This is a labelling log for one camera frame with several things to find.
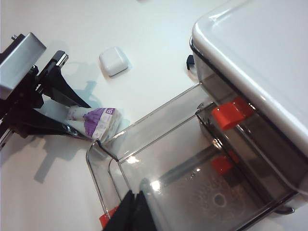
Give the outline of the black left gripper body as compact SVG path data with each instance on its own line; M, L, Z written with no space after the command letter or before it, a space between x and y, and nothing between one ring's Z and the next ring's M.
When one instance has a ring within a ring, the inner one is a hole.
M57 51L51 58L47 67L60 66L63 67L68 60L68 55L64 51ZM12 116L14 113L25 112L29 109L40 109L43 102L43 95L37 91L38 88L38 68L32 67L26 75L26 79L22 81L21 87L14 93L14 98L5 103L3 100L0 102L0 147L7 143L8 139L15 133L12 130Z

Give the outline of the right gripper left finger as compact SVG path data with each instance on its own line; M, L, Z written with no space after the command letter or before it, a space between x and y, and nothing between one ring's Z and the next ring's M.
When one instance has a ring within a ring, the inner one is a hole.
M128 231L133 213L135 195L129 190L103 231Z

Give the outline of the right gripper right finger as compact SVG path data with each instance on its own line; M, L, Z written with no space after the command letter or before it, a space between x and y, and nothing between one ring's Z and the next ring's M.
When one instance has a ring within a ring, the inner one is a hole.
M134 230L135 231L158 230L143 191L140 191L137 194L134 203Z

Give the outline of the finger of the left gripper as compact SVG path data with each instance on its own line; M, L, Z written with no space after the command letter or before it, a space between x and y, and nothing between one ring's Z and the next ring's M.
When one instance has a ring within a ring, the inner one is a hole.
M34 109L29 109L19 114L14 113L12 116L12 130L22 138L30 135L59 135L81 140L91 140L91 138L82 134L72 125L49 118Z
M37 91L65 106L90 108L69 86L61 73L60 66L45 67L37 77Z

